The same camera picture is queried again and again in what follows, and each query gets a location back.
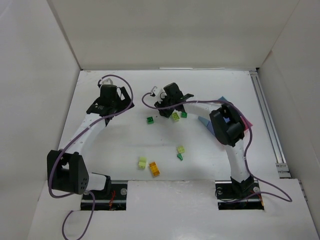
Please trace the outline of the long green lego brick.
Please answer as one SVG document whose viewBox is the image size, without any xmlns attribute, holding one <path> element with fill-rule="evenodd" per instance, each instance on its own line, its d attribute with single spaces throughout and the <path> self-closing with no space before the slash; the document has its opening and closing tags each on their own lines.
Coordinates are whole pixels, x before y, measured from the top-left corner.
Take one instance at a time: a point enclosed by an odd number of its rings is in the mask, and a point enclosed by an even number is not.
<svg viewBox="0 0 320 240">
<path fill-rule="evenodd" d="M 162 117 L 167 118 L 167 114 L 166 114 L 165 112 L 160 112 L 159 114 L 160 114 Z"/>
</svg>

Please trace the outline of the small green lego brick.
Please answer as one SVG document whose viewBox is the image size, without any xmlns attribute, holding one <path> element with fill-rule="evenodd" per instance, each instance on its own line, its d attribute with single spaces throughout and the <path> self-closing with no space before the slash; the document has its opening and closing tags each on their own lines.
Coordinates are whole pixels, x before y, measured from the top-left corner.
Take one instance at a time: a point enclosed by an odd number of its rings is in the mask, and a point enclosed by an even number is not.
<svg viewBox="0 0 320 240">
<path fill-rule="evenodd" d="M 147 122 L 148 125 L 149 124 L 153 124 L 154 123 L 154 118 L 152 116 L 149 116 L 149 117 L 146 118 L 146 122 Z"/>
</svg>

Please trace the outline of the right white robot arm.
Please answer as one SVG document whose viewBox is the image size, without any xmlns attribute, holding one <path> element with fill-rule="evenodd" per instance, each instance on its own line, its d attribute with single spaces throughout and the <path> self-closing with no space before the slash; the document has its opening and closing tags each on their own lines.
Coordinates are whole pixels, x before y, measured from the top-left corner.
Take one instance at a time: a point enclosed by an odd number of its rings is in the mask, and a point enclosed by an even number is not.
<svg viewBox="0 0 320 240">
<path fill-rule="evenodd" d="M 239 112 L 224 100 L 188 100 L 193 94 L 183 94 L 173 82 L 164 88 L 153 87 L 151 96 L 156 98 L 154 107 L 161 116 L 168 118 L 174 111 L 193 114 L 211 122 L 214 136 L 224 145 L 230 164 L 230 180 L 236 198 L 245 196 L 254 179 L 248 171 L 243 139 L 246 125 Z"/>
</svg>

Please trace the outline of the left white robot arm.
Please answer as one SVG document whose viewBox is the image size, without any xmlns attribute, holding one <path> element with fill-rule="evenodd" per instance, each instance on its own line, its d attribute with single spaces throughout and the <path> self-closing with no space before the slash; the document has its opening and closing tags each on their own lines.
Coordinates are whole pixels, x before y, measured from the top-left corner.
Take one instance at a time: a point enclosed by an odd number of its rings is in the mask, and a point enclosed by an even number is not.
<svg viewBox="0 0 320 240">
<path fill-rule="evenodd" d="M 89 172 L 85 155 L 110 120 L 133 107 L 132 97 L 125 87 L 102 84 L 99 97 L 87 109 L 84 120 L 67 145 L 48 153 L 49 189 L 77 195 L 88 191 L 108 192 L 111 185 L 110 177 Z"/>
</svg>

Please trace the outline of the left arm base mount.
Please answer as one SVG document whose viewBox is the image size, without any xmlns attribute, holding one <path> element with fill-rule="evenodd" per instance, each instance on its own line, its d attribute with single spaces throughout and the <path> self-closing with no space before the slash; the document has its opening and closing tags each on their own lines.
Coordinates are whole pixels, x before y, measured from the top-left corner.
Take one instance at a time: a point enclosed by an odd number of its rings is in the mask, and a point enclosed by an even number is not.
<svg viewBox="0 0 320 240">
<path fill-rule="evenodd" d="M 95 211 L 125 211 L 127 208 L 127 181 L 112 181 L 109 193 L 96 190 L 92 192 L 95 196 Z"/>
</svg>

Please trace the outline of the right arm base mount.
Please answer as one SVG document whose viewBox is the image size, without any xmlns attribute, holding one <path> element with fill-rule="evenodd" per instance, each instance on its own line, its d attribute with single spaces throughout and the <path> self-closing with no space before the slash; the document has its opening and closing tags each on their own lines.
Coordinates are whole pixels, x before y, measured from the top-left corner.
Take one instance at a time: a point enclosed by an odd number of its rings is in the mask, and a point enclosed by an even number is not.
<svg viewBox="0 0 320 240">
<path fill-rule="evenodd" d="M 260 186 L 257 180 L 253 186 L 250 186 L 244 194 L 236 193 L 232 187 L 232 182 L 219 180 L 215 181 L 215 196 L 217 198 L 217 206 L 219 210 L 264 210 L 264 203 L 260 194 L 253 193 L 260 191 Z"/>
</svg>

